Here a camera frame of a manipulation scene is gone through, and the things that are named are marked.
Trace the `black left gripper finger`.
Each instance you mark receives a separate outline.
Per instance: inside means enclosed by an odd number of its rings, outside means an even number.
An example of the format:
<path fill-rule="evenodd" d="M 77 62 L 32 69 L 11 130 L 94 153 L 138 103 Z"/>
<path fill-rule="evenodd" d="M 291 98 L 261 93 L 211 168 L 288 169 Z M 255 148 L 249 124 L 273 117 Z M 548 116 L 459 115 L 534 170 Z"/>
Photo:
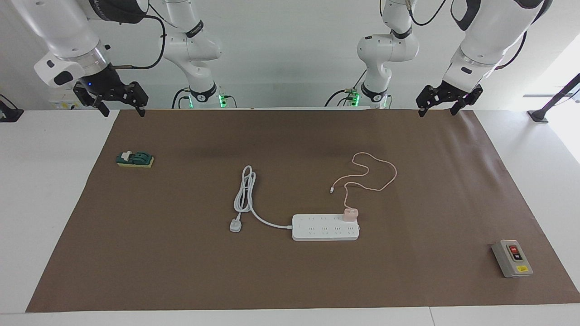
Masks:
<path fill-rule="evenodd" d="M 451 107 L 450 113 L 455 116 L 458 112 L 465 108 L 467 105 L 474 105 L 483 93 L 483 87 L 478 84 L 470 93 L 466 94 L 464 97 L 459 98 Z"/>
<path fill-rule="evenodd" d="M 430 101 L 430 86 L 426 85 L 416 98 L 416 104 L 419 109 L 418 111 L 419 117 L 423 118 L 428 112 L 428 109 L 430 107 L 429 101 Z"/>

